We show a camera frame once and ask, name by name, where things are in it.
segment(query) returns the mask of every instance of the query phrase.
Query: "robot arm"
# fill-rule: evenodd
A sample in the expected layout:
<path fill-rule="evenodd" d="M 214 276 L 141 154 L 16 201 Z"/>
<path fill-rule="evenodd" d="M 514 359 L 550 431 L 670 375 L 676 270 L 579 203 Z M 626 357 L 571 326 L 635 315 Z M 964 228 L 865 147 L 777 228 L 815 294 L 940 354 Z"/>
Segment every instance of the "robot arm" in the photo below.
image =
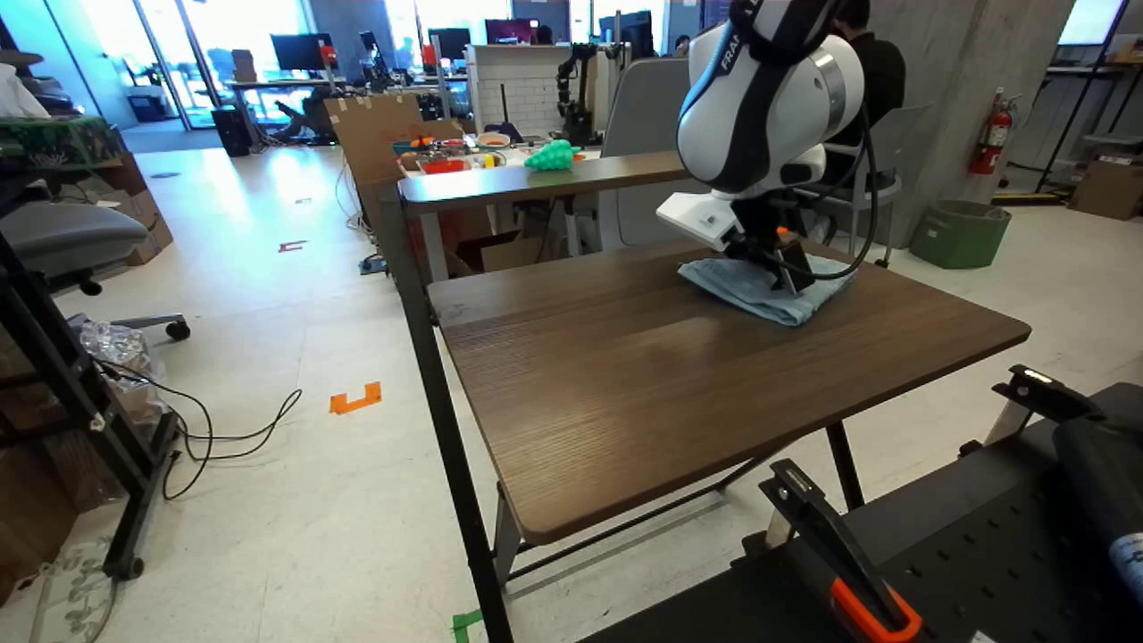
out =
<path fill-rule="evenodd" d="M 809 276 L 800 250 L 782 253 L 762 196 L 822 177 L 822 138 L 865 104 L 860 60 L 827 34 L 833 13 L 837 0 L 735 0 L 725 25 L 693 39 L 679 158 L 713 191 L 657 211 L 693 240 L 777 270 L 788 290 Z"/>
<path fill-rule="evenodd" d="M 735 0 L 690 45 L 679 154 L 698 181 L 752 196 L 856 117 L 865 73 L 851 42 L 827 34 L 833 13 L 837 0 Z"/>

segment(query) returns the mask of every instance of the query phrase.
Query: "white floor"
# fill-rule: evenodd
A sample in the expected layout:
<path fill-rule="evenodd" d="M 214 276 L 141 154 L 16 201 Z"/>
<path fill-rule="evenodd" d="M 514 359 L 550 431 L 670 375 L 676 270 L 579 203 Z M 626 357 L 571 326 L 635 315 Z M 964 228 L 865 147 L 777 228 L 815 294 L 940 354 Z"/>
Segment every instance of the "white floor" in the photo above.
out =
<path fill-rule="evenodd" d="M 212 404 L 216 431 L 262 428 L 289 390 L 302 398 L 264 454 L 214 463 L 184 498 L 153 506 L 147 576 L 121 589 L 103 643 L 453 640 L 453 614 L 475 612 L 468 564 L 398 300 L 391 281 L 357 276 L 370 245 L 352 226 L 334 150 L 140 160 L 147 175 L 179 171 L 153 177 L 176 245 L 107 277 L 98 300 L 66 294 L 62 308 L 188 315 L 195 334 L 153 354 L 171 387 Z M 1018 211 L 989 270 L 940 270 L 896 253 L 896 270 L 1025 317 L 1033 342 L 854 419 L 868 491 L 896 488 L 982 434 L 1000 410 L 989 387 L 1008 363 L 1034 363 L 1085 392 L 1143 382 L 1139 250 L 1143 226 L 1131 222 Z M 331 392 L 365 382 L 383 382 L 379 406 L 327 414 Z M 840 497 L 826 438 L 802 438 L 788 457 Z M 475 468 L 490 498 L 483 454 Z M 695 498 L 523 577 L 512 596 L 518 640 L 579 640 L 670 596 L 720 571 L 763 518 L 745 477 L 727 498 Z M 83 520 L 76 546 L 98 538 L 98 526 Z M 27 589 L 0 612 L 0 640 L 27 637 L 34 600 Z M 66 640 L 53 622 L 62 604 L 51 600 L 42 618 L 42 640 Z"/>

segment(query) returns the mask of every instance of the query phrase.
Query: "black cable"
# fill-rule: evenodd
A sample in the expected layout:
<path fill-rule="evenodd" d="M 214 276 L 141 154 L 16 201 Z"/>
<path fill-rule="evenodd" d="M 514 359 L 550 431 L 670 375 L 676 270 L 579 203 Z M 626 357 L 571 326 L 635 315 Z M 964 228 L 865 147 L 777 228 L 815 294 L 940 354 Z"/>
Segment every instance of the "black cable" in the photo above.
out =
<path fill-rule="evenodd" d="M 183 390 L 171 390 L 164 382 L 158 382 L 153 375 L 147 370 L 137 370 L 137 366 L 126 366 L 126 363 L 109 363 L 103 357 L 91 357 L 109 378 L 137 378 L 137 382 L 147 382 L 162 392 L 171 392 L 171 397 L 183 397 L 188 404 L 198 406 L 202 414 L 202 423 L 206 423 L 206 434 L 192 434 L 184 419 L 171 406 L 171 419 L 179 421 L 179 438 L 183 438 L 183 454 L 195 463 L 195 470 L 188 476 L 188 482 L 183 488 L 171 491 L 171 468 L 164 476 L 164 498 L 179 498 L 184 497 L 206 470 L 206 463 L 216 463 L 216 462 L 242 462 L 242 457 L 253 457 L 256 448 L 264 448 L 271 444 L 271 434 L 277 431 L 281 419 L 301 404 L 302 390 L 289 390 L 285 398 L 277 404 L 275 419 L 264 423 L 264 428 L 253 428 L 253 431 L 242 431 L 242 434 L 216 434 L 214 431 L 214 414 L 212 406 L 192 397 L 192 392 L 183 392 Z M 214 444 L 245 444 L 245 438 L 256 438 L 251 448 L 234 448 L 234 454 L 214 454 Z"/>
<path fill-rule="evenodd" d="M 877 154 L 876 154 L 876 142 L 872 142 L 872 123 L 868 123 L 868 106 L 865 104 L 860 104 L 860 121 L 865 121 L 860 158 L 868 158 L 868 171 L 865 175 L 877 175 Z M 865 256 L 872 250 L 872 240 L 877 234 L 877 211 L 881 211 L 881 196 L 877 196 L 877 184 L 872 184 L 868 189 L 868 234 L 865 234 L 856 256 L 841 270 L 827 270 L 827 276 L 815 276 L 815 277 L 822 277 L 822 281 L 847 277 L 865 265 Z"/>

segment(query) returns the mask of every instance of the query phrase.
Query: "trash can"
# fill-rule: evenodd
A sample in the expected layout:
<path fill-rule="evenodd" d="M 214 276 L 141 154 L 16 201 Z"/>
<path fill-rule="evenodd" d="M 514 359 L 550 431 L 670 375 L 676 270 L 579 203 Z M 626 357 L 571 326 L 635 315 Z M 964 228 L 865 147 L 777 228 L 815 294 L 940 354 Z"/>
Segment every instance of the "trash can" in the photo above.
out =
<path fill-rule="evenodd" d="M 1008 222 L 1009 215 L 989 203 L 940 201 L 921 215 L 910 253 L 940 266 L 985 266 Z"/>
<path fill-rule="evenodd" d="M 251 127 L 242 111 L 234 106 L 216 106 L 212 111 L 216 138 L 223 147 L 229 158 L 245 158 L 253 150 Z"/>

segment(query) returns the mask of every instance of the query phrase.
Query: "black metal frame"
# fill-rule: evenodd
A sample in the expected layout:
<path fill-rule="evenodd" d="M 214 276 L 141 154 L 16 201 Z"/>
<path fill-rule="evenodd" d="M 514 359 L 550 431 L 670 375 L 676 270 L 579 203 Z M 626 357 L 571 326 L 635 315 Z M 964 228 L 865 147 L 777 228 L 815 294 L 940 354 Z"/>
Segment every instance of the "black metal frame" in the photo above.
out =
<path fill-rule="evenodd" d="M 0 326 L 12 333 L 12 338 L 34 366 L 34 378 L 12 378 L 0 387 L 45 382 L 45 390 L 62 398 L 65 410 L 62 423 L 45 423 L 38 431 L 0 428 L 0 448 L 33 446 L 38 462 L 53 468 L 51 454 L 42 448 L 42 438 L 79 428 L 129 491 L 129 506 L 115 528 L 103 571 L 109 577 L 137 577 L 141 571 L 141 559 L 137 558 L 140 531 L 147 526 L 151 498 L 171 463 L 171 446 L 179 434 L 176 419 L 164 414 L 151 446 L 140 444 L 107 382 L 98 378 L 95 363 L 71 334 L 65 315 L 53 308 L 42 281 L 20 266 L 3 234 Z"/>
<path fill-rule="evenodd" d="M 1053 142 L 1053 150 L 1049 150 L 1049 158 L 1046 158 L 1046 163 L 1044 163 L 1044 171 L 1039 171 L 1034 191 L 1044 191 L 1044 184 L 1049 181 L 1049 171 L 1053 171 L 1053 163 L 1056 163 L 1056 158 L 1060 158 L 1060 150 L 1065 150 L 1065 142 L 1069 142 L 1069 136 L 1072 136 L 1072 127 L 1076 127 L 1076 117 L 1079 117 L 1079 111 L 1082 111 L 1094 81 L 1099 77 L 1099 67 L 1103 67 L 1106 52 L 1112 52 L 1112 42 L 1115 42 L 1115 31 L 1116 31 L 1125 9 L 1127 9 L 1127 3 L 1116 3 L 1115 21 L 1112 21 L 1112 29 L 1106 29 L 1106 39 L 1103 39 L 1103 45 L 1099 45 L 1099 56 L 1096 56 L 1096 63 L 1088 67 L 1088 73 L 1085 73 L 1085 81 L 1082 81 L 1082 88 L 1079 88 L 1079 97 L 1076 97 L 1076 104 L 1072 104 L 1072 113 L 1069 113 L 1069 121 L 1065 121 L 1065 127 L 1060 127 L 1060 138 Z"/>
<path fill-rule="evenodd" d="M 468 569 L 472 569 L 472 581 L 475 581 L 475 596 L 479 596 L 479 608 L 483 608 L 483 622 L 484 622 L 484 631 L 491 643 L 512 643 L 512 618 L 508 618 L 508 608 L 502 608 L 502 587 L 508 577 L 522 577 L 537 569 L 547 569 L 562 558 L 571 558 L 598 538 L 612 538 L 632 526 L 643 526 L 657 513 L 668 513 L 703 491 L 725 491 L 735 477 L 743 477 L 745 470 L 752 470 L 763 457 L 752 457 L 738 468 L 733 468 L 725 477 L 716 477 L 713 484 L 703 484 L 695 491 L 684 491 L 664 506 L 653 506 L 632 520 L 621 520 L 607 531 L 595 531 L 594 538 L 581 538 L 573 546 L 563 546 L 543 559 L 531 559 L 518 571 L 512 571 L 512 559 L 514 553 L 522 548 L 531 548 L 531 544 L 522 544 L 518 538 L 518 528 L 514 528 L 514 518 L 500 497 L 500 506 L 496 506 L 496 548 L 490 546 L 490 534 L 484 534 L 484 520 L 479 513 L 479 497 L 475 497 L 475 482 L 472 482 L 472 468 L 468 468 L 468 457 L 465 457 L 465 444 L 459 444 L 459 423 L 458 423 L 458 414 L 453 414 L 453 398 L 448 398 L 448 382 L 445 382 L 445 370 L 441 370 L 441 357 L 440 357 L 440 347 L 434 347 L 434 334 L 431 334 L 431 326 L 434 326 L 434 315 L 431 315 L 431 304 L 427 304 L 427 284 L 422 277 L 422 265 L 418 256 L 409 253 L 406 240 L 409 240 L 409 228 L 406 228 L 406 203 L 398 201 L 398 191 L 391 184 L 376 184 L 376 196 L 370 196 L 370 208 L 379 208 L 379 228 L 376 228 L 376 242 L 383 250 L 383 256 L 390 260 L 390 276 L 395 281 L 395 294 L 398 294 L 398 304 L 403 304 L 403 317 L 406 317 L 406 333 L 409 333 L 409 342 L 415 342 L 415 357 L 418 357 L 418 366 L 422 366 L 422 387 L 425 387 L 425 397 L 427 397 L 427 414 L 431 414 L 431 431 L 434 431 L 434 446 L 440 446 L 440 462 L 445 468 L 445 482 L 448 482 L 448 497 L 453 497 L 453 512 L 458 512 L 458 526 L 459 526 L 459 544 L 465 544 L 465 553 L 468 553 Z M 840 482 L 847 488 L 847 502 L 851 506 L 860 506 L 860 482 L 856 482 L 856 463 L 854 463 L 854 454 L 851 454 L 851 438 L 847 438 L 847 428 L 841 421 L 827 421 L 827 446 L 833 446 L 833 457 L 837 457 L 837 470 L 840 470 Z"/>

